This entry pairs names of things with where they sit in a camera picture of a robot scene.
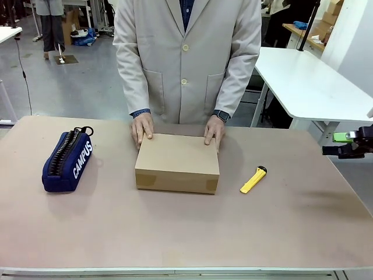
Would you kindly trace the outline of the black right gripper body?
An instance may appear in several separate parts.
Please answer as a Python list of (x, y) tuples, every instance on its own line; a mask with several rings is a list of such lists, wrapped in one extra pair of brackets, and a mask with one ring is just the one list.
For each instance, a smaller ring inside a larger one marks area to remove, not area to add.
[(350, 131), (350, 139), (353, 140), (352, 159), (362, 159), (365, 155), (372, 153), (372, 125), (360, 127), (358, 130)]

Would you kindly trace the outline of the person's right hand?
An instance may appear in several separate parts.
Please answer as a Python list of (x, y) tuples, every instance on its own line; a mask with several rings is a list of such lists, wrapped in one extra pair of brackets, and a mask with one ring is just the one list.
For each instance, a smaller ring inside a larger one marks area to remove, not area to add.
[(144, 139), (152, 139), (154, 133), (153, 118), (149, 112), (134, 114), (131, 124), (131, 136), (137, 149)]

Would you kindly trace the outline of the person's left hand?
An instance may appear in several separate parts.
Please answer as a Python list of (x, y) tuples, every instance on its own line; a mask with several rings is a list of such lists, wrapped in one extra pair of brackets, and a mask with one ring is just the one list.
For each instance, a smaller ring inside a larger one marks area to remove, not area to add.
[(205, 145), (210, 145), (212, 140), (215, 139), (216, 151), (219, 152), (220, 142), (225, 135), (225, 122), (212, 115), (205, 126)]

